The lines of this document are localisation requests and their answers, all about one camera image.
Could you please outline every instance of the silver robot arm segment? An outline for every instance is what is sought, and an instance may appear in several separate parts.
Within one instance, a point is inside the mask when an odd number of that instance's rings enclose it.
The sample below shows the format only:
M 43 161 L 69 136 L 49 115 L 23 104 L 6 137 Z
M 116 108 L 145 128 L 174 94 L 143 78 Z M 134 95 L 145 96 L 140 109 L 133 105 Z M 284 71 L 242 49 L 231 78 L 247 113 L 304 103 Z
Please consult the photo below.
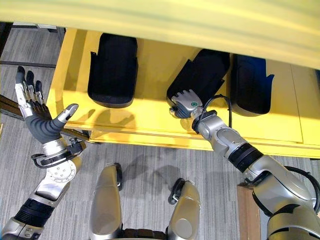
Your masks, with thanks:
M 248 182 L 255 185 L 253 198 L 270 216 L 268 239 L 320 239 L 320 219 L 313 209 L 306 186 L 282 164 L 261 153 L 236 130 L 228 127 L 216 111 L 206 112 L 202 102 L 192 108 L 190 103 L 199 99 L 192 90 L 182 98 L 183 93 L 175 97 L 174 103 L 177 108 L 184 106 L 183 112 L 190 111 L 192 128 L 211 143 L 215 152 L 241 171 Z
M 31 193 L 18 213 L 1 232 L 2 240 L 34 240 L 40 237 L 44 225 L 69 188 L 70 181 L 81 168 L 78 155 L 86 148 L 84 142 L 70 139 L 67 145 L 60 135 L 78 105 L 70 104 L 52 119 L 45 104 L 42 83 L 34 84 L 34 74 L 27 74 L 22 66 L 17 68 L 15 92 L 20 111 L 31 134 L 41 144 L 44 154 L 31 158 L 39 168 L 46 169 L 44 179 Z
M 59 156 L 67 149 L 62 138 L 43 145 L 44 152 Z M 36 240 L 44 225 L 58 206 L 70 186 L 70 181 L 81 168 L 81 158 L 76 156 L 53 167 L 46 168 L 46 175 L 29 195 L 18 213 L 11 217 L 2 230 L 2 240 Z

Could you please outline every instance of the robot forearm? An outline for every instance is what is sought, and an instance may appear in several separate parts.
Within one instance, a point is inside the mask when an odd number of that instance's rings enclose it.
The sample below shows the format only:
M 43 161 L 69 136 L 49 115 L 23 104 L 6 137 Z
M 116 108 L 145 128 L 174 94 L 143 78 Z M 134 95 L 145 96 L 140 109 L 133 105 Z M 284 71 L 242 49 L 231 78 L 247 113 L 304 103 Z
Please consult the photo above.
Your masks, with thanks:
M 47 154 L 44 160 L 58 159 L 59 156 L 60 159 L 55 166 L 46 168 L 45 177 L 18 213 L 7 222 L 1 233 L 3 240 L 38 239 L 47 220 L 69 189 L 70 181 L 81 168 L 80 157 L 70 157 L 70 160 L 64 157 L 68 147 L 62 138 L 44 144 L 43 149 Z
M 269 240 L 320 239 L 320 219 L 305 185 L 269 155 L 264 155 L 226 126 L 215 111 L 206 112 L 193 129 L 208 140 L 212 148 L 254 183 L 253 198 L 271 217 L 268 222 Z

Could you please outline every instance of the black foot-shaped holder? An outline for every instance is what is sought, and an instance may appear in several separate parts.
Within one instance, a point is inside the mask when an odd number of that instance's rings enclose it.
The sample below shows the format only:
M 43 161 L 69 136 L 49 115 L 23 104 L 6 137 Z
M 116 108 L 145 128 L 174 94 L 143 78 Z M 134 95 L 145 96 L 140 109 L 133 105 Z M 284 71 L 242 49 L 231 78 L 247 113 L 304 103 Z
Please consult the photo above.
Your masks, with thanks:
M 265 59 L 235 55 L 230 85 L 232 111 L 244 116 L 268 113 L 274 76 L 266 76 Z
M 224 83 L 222 78 L 230 66 L 227 52 L 202 49 L 193 61 L 188 60 L 166 91 L 170 106 L 175 107 L 171 98 L 183 90 L 192 89 L 205 104 Z
M 91 52 L 88 95 L 107 108 L 128 107 L 137 80 L 137 40 L 103 33 L 98 53 Z

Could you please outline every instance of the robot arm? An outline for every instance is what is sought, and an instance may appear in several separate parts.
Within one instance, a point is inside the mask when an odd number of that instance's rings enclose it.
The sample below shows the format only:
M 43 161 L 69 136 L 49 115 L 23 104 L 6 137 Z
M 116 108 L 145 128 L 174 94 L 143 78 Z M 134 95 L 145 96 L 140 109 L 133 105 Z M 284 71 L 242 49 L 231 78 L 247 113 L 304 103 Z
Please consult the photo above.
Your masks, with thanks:
M 192 90 L 183 91 L 171 100 L 177 106 L 171 113 L 179 118 L 181 113 L 191 116 L 192 128 L 255 185 L 253 198 L 271 217 L 269 240 L 320 239 L 320 219 L 313 209 L 308 189 L 300 180 L 228 127 L 216 111 L 204 112 L 200 99 Z
M 34 85 L 34 74 L 19 66 L 15 79 L 15 91 L 19 108 L 32 135 L 42 143 L 44 154 L 31 158 L 46 175 L 30 194 L 18 213 L 1 232 L 2 240 L 35 240 L 43 232 L 44 225 L 70 186 L 70 181 L 81 168 L 78 155 L 86 148 L 83 142 L 72 138 L 67 145 L 60 131 L 78 108 L 69 105 L 55 119 L 51 118 L 44 104 L 42 84 Z

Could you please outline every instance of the yellow shelf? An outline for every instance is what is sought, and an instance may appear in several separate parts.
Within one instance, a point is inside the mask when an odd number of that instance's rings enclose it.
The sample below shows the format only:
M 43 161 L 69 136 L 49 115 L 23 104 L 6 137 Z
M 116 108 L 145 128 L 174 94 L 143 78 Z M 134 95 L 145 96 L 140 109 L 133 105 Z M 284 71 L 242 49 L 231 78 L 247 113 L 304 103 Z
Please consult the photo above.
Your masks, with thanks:
M 190 139 L 179 137 L 165 137 L 143 134 L 128 134 L 118 132 L 103 132 L 94 130 L 91 132 L 91 141 L 101 143 L 121 143 L 146 146 L 158 146 L 166 148 L 181 148 L 212 151 L 210 143 L 203 138 Z M 247 138 L 264 154 L 290 156 L 301 158 L 319 158 L 320 146 L 292 143 L 284 141 L 259 140 Z
M 318 0 L 1 0 L 0 20 L 95 30 L 320 69 Z
M 100 35 L 97 31 L 67 30 L 47 100 L 52 115 L 78 103 L 79 109 L 66 127 L 93 131 L 92 141 L 210 150 L 191 129 L 190 120 L 170 115 L 166 101 L 169 85 L 199 48 L 139 38 L 133 103 L 126 108 L 105 108 L 87 94 L 90 52 L 98 50 Z M 267 73 L 275 74 L 270 112 L 256 117 L 234 113 L 233 127 L 265 153 L 320 157 L 320 139 L 312 135 L 320 133 L 320 92 L 315 74 L 309 68 L 273 60 L 267 60 Z M 219 92 L 226 94 L 227 85 Z M 211 108 L 228 121 L 223 101 L 217 100 Z

